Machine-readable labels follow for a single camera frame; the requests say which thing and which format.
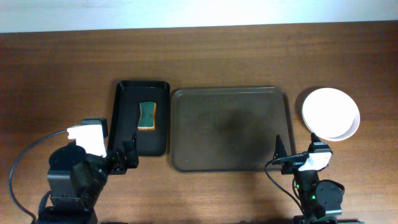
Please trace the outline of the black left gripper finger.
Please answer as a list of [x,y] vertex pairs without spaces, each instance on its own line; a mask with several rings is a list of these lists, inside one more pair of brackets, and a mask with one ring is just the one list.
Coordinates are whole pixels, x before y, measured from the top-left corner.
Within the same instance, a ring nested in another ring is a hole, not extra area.
[[139,158],[137,155],[137,136],[136,133],[132,135],[131,139],[131,144],[132,144],[132,150],[131,150],[131,168],[137,168],[139,165]]
[[123,141],[123,157],[124,157],[124,164],[127,169],[130,168],[130,153],[132,151],[132,142],[131,141]]

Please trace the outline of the pink plate with red stain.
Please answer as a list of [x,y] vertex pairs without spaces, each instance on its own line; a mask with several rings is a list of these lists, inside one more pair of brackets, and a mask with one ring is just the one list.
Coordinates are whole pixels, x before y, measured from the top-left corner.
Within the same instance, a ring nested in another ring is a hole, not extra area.
[[344,141],[359,129],[361,115],[355,101],[336,88],[319,88],[304,99],[302,118],[306,127],[327,141]]

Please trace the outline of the green and orange sponge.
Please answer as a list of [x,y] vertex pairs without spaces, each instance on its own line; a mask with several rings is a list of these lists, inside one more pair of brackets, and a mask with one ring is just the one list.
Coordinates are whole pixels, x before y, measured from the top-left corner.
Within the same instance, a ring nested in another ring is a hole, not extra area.
[[155,130],[155,116],[157,104],[153,101],[146,101],[139,103],[140,118],[137,128],[140,131],[154,131]]

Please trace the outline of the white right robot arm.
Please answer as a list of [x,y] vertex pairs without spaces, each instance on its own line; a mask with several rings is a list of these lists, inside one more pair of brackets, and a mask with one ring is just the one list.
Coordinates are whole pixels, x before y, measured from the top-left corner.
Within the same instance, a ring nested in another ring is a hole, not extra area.
[[[266,163],[265,173],[269,180],[287,194],[298,206],[301,215],[293,217],[293,223],[301,224],[357,224],[359,220],[340,220],[341,204],[345,194],[344,185],[333,180],[319,179],[318,173],[327,168],[333,151],[315,133],[305,152],[288,155],[279,135],[275,140],[272,160]],[[269,165],[281,165],[282,175],[292,175],[292,190],[289,193],[269,174]]]

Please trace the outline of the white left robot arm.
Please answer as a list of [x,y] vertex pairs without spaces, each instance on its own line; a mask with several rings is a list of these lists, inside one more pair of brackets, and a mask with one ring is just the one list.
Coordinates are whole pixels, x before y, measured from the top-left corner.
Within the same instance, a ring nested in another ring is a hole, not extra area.
[[50,191],[39,205],[38,223],[97,223],[95,204],[109,175],[124,175],[138,167],[136,135],[120,149],[107,151],[104,118],[84,119],[67,128],[70,143],[49,158],[47,180]]

